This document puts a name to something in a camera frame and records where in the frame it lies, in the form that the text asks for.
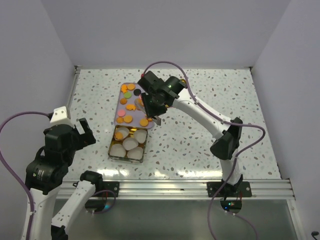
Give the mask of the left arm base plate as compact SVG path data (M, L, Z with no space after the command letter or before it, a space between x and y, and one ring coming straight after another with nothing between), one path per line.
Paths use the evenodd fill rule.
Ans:
M114 198L119 196L119 181L104 181L100 189L102 192L98 195L103 199Z

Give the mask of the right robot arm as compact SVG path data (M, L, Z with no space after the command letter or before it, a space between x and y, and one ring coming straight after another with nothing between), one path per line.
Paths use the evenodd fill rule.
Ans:
M210 152L220 160L223 192L235 196L240 190L243 176L236 162L240 146L242 120L225 116L214 117L218 112L190 93L187 83L175 76L166 81L152 71L145 73L137 84L143 89L141 99L148 118L156 119L165 114L169 107L189 115L202 125L215 139Z

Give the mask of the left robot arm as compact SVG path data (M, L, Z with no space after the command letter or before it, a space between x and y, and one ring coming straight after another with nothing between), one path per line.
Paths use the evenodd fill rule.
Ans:
M85 171L65 205L54 214L56 198L76 151L93 145L96 139L85 118L79 120L84 133L68 124L56 124L44 130L45 145L26 168L25 185L29 191L23 240L66 240L70 227L92 196L103 193L101 174Z

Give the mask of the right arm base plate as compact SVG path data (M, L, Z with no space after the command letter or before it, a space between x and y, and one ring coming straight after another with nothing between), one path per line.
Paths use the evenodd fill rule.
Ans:
M219 188L223 185L222 181L209 181L206 183L206 190L209 198L212 198ZM242 181L236 185L226 184L216 195L217 198L250 198L252 197L251 185L248 181Z

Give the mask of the metal tongs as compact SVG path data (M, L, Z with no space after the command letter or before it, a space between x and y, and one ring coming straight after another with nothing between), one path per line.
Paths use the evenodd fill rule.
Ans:
M137 108L139 111L142 111L145 115L147 115L146 110L145 110L145 108L144 108L144 106L143 106L143 102L142 102L142 100L141 100L140 98L135 99L135 100L134 100L134 104L135 104L136 108ZM158 116L153 116L153 117L151 117L151 119L152 119L152 121L153 121L156 125L158 125L158 126L160 126L161 123L162 123L161 118L158 117Z

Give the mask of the orange flower cookie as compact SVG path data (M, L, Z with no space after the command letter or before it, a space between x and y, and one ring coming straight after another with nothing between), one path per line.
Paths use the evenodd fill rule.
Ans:
M114 134L114 139L117 141L121 141L123 138L124 138L124 135L119 131Z

